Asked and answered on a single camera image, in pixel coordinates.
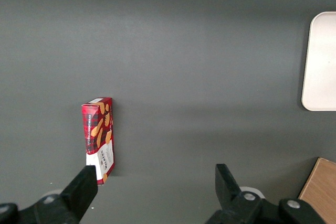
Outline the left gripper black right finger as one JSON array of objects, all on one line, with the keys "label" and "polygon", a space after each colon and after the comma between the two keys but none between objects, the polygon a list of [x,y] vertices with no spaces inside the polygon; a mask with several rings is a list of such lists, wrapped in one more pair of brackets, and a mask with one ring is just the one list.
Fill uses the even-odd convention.
[{"label": "left gripper black right finger", "polygon": [[274,205],[252,191],[242,191],[226,164],[215,167],[215,190],[221,210],[207,223],[325,223],[303,200],[285,198]]}]

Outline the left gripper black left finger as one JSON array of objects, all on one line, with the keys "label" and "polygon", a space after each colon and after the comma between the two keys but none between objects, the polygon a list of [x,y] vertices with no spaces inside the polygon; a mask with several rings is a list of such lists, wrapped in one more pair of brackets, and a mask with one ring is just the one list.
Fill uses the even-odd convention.
[{"label": "left gripper black left finger", "polygon": [[96,167],[85,166],[59,194],[48,194],[25,209],[1,204],[1,223],[79,223],[98,192]]}]

